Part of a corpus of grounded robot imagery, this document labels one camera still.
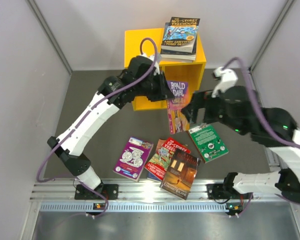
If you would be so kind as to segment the purple Roald Dahl book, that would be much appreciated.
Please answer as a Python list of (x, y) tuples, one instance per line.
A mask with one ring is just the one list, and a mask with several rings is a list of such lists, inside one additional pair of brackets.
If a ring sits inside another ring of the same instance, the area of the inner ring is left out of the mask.
[(168, 87), (174, 95), (167, 100), (167, 116), (170, 134), (185, 132), (190, 128), (187, 118), (182, 114), (182, 108), (191, 100), (189, 86), (184, 81), (167, 81)]

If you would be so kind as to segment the teal paperback book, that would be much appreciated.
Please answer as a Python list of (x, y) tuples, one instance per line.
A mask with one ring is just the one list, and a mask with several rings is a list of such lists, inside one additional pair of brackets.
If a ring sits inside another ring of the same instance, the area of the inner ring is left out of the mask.
[(176, 63), (192, 63), (191, 59), (182, 59), (182, 58), (162, 58), (161, 62), (176, 62)]

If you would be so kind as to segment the dark blue paperback book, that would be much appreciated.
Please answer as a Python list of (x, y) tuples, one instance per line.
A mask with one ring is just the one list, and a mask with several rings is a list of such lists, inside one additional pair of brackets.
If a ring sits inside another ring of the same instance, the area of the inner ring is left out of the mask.
[[(169, 22), (166, 22), (164, 25), (164, 32), (167, 28), (167, 25)], [(196, 59), (196, 53), (197, 53), (197, 39), (195, 42), (194, 49), (192, 53), (186, 53), (186, 52), (180, 52), (180, 51), (169, 51), (169, 50), (160, 50), (160, 54), (163, 58), (171, 58), (171, 59), (185, 59), (185, 60), (195, 60)]]

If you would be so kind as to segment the black blue treehouse book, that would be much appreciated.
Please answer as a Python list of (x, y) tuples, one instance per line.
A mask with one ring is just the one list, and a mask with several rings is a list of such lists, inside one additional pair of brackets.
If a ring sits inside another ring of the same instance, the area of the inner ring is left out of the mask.
[(161, 49), (192, 53), (195, 47), (200, 18), (171, 17), (162, 38)]

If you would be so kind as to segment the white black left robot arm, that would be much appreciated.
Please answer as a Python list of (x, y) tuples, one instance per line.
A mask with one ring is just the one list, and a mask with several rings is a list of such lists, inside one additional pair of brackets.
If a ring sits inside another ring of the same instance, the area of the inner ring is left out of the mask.
[(87, 195), (97, 199), (103, 194), (104, 184), (83, 153), (88, 142), (110, 117), (135, 97), (158, 102), (173, 96), (158, 58), (140, 54), (133, 57), (119, 75), (107, 77), (74, 123), (59, 136), (51, 136), (47, 144)]

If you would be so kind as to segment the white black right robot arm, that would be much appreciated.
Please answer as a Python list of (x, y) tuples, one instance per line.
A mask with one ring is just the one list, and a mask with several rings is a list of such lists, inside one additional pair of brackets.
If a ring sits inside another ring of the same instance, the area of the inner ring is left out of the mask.
[(282, 108), (262, 107), (255, 90), (235, 85), (226, 90), (196, 91), (181, 112), (191, 125), (216, 127), (228, 153), (204, 162), (223, 179), (209, 196), (233, 199), (253, 193), (274, 194), (300, 204), (300, 128)]

